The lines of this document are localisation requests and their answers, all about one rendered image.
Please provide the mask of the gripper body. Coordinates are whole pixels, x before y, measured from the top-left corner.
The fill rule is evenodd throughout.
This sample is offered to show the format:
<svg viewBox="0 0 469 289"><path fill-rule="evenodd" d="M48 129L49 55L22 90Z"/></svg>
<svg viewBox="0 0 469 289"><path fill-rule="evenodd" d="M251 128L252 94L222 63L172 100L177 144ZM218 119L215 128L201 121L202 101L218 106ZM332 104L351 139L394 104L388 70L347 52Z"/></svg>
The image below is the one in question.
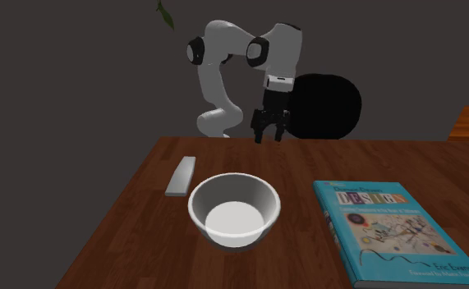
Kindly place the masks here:
<svg viewBox="0 0 469 289"><path fill-rule="evenodd" d="M268 122L282 122L288 115L290 92L266 89L263 97L263 115Z"/></svg>

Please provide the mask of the black round object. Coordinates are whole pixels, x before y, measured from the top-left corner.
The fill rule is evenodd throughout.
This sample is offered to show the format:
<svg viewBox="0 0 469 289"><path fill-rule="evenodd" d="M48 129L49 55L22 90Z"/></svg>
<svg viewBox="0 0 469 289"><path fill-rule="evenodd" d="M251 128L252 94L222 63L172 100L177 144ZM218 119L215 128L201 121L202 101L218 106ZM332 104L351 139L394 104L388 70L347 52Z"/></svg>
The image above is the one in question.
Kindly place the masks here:
<svg viewBox="0 0 469 289"><path fill-rule="evenodd" d="M341 76L298 76L288 103L287 131L298 139L339 140L353 131L362 109L357 87Z"/></svg>

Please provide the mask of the white bowl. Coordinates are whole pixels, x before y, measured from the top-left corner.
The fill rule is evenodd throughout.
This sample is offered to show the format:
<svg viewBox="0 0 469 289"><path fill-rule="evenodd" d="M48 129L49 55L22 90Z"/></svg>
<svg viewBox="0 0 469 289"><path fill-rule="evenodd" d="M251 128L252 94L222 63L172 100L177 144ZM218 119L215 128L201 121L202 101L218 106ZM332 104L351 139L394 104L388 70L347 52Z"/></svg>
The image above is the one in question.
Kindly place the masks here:
<svg viewBox="0 0 469 289"><path fill-rule="evenodd" d="M260 243L281 211L278 192L265 180L242 172L222 173L191 192L188 213L210 243L222 250L249 250Z"/></svg>

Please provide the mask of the teal book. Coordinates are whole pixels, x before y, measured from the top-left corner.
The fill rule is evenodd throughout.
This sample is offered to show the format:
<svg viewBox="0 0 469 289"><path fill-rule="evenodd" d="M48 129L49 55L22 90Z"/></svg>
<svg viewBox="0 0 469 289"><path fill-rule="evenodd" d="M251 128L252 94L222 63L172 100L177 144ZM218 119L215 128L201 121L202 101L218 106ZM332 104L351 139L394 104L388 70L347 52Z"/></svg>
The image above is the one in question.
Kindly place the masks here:
<svg viewBox="0 0 469 289"><path fill-rule="evenodd" d="M352 289L469 289L469 257L400 183L312 187Z"/></svg>

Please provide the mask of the grey flat remote control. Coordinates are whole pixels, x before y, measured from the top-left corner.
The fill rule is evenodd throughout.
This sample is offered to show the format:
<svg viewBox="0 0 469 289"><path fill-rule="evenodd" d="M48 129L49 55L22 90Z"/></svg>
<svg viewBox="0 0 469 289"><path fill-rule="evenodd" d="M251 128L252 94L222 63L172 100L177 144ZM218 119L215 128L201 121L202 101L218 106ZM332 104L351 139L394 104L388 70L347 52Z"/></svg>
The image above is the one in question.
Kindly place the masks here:
<svg viewBox="0 0 469 289"><path fill-rule="evenodd" d="M177 165L165 190L166 196L186 196L195 171L194 156L184 156Z"/></svg>

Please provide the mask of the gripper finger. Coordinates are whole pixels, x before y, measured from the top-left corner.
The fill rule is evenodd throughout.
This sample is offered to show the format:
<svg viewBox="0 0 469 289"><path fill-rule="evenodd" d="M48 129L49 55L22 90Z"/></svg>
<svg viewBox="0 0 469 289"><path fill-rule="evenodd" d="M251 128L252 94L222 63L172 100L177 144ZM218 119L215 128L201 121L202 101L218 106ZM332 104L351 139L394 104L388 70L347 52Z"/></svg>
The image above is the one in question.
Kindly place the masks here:
<svg viewBox="0 0 469 289"><path fill-rule="evenodd" d="M274 135L275 141L280 142L282 140L283 134L289 125L289 119L290 112L286 109L274 114L274 124L276 126L276 132Z"/></svg>
<svg viewBox="0 0 469 289"><path fill-rule="evenodd" d="M257 144L261 143L264 129L267 125L265 110L255 109L251 118L251 128L254 131L255 142Z"/></svg>

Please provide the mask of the brown wooden table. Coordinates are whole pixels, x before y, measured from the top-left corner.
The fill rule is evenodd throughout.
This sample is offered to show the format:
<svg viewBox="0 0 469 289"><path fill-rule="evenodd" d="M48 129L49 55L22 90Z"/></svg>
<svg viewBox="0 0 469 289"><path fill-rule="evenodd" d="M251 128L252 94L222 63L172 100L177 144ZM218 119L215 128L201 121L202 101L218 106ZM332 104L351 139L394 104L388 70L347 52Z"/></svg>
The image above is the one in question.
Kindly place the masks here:
<svg viewBox="0 0 469 289"><path fill-rule="evenodd" d="M185 156L193 183L245 172L282 209L251 250L225 252L164 191ZM55 289L352 289L312 184L397 181L469 255L469 142L162 137Z"/></svg>

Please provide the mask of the green plant leaf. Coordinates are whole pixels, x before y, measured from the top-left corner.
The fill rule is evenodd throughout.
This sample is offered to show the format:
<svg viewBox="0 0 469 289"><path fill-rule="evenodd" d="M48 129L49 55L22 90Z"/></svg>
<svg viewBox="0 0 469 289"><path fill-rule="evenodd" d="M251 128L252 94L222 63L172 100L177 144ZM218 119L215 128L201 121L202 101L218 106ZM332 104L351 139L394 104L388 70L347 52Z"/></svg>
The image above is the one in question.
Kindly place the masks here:
<svg viewBox="0 0 469 289"><path fill-rule="evenodd" d="M157 0L157 8L158 11L163 18L163 21L172 29L175 30L175 25L172 16L167 11L167 9L163 6L162 0Z"/></svg>

